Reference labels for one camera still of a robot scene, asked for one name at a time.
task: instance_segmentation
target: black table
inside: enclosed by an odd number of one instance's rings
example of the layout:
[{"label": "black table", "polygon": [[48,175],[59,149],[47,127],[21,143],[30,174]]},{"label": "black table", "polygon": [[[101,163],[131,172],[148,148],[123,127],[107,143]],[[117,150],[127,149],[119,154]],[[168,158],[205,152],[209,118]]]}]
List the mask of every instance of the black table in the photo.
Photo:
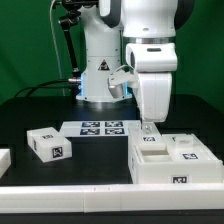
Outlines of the black table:
[{"label": "black table", "polygon": [[[26,131],[54,127],[63,121],[135,120],[136,105],[123,105],[113,110],[94,110],[72,104],[70,97],[15,98],[0,106],[0,148],[10,148],[12,165],[1,178],[0,186],[106,184],[115,179],[106,174],[94,180],[73,180],[73,172],[64,178],[71,160],[43,164],[29,149]],[[167,120],[157,124],[162,134],[193,133],[219,158],[224,160],[224,115],[196,96],[172,96]],[[128,169],[118,178],[118,183],[131,183]],[[68,214],[3,214],[1,223],[223,223],[224,210],[206,211],[144,211],[116,213],[68,213]]]}]

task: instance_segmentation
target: green wall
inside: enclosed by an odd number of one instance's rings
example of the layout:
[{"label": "green wall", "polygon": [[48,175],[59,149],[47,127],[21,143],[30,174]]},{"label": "green wall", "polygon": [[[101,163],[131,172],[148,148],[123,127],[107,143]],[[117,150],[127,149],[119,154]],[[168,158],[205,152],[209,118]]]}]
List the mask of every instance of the green wall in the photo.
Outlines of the green wall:
[{"label": "green wall", "polygon": [[[0,103],[22,88],[59,78],[51,37],[51,0],[0,1]],[[224,1],[196,0],[192,17],[177,31],[179,67],[173,92],[202,97],[224,112]],[[70,77],[70,63],[61,28],[63,9],[54,12],[64,77]],[[83,32],[72,29],[78,63],[85,58]],[[39,95],[62,95],[62,91],[41,90]]]}]

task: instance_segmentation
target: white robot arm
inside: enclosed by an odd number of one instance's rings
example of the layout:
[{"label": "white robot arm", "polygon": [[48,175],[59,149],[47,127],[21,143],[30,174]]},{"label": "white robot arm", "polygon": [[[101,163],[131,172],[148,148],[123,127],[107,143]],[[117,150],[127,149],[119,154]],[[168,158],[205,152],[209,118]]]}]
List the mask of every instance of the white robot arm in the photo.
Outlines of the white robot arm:
[{"label": "white robot arm", "polygon": [[[188,10],[185,18],[178,11],[178,16],[187,20],[193,1],[100,0],[99,8],[104,22],[110,27],[122,25],[123,36],[129,39],[126,62],[134,72],[126,74],[126,81],[132,81],[129,82],[130,87],[133,87],[143,122],[163,122],[169,108],[171,72],[177,69],[173,43],[176,34],[175,15],[178,8],[179,11]],[[118,92],[122,92],[122,75],[124,72],[116,71],[108,81],[115,97],[119,96]]]},{"label": "white robot arm", "polygon": [[[177,69],[175,29],[190,16],[194,0],[63,0],[62,5],[68,10],[60,23],[65,24],[64,31],[78,18],[85,30],[87,67],[76,99],[98,108],[102,103],[114,105],[130,98],[123,89],[128,82],[143,122],[163,122],[169,108],[171,72]],[[119,30],[128,40],[129,73],[119,69]]]}]

